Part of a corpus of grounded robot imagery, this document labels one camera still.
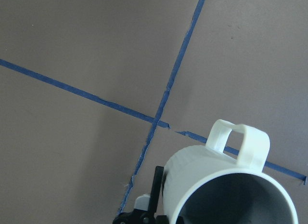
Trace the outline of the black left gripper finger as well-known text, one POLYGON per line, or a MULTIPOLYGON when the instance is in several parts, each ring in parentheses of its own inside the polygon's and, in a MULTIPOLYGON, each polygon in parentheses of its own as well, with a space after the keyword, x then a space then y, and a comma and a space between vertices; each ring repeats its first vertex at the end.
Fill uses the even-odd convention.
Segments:
POLYGON ((157 212, 164 167, 156 166, 150 194, 144 194, 136 198, 134 209, 131 212, 122 212, 113 220, 114 224, 167 224, 166 215, 158 215, 157 212))

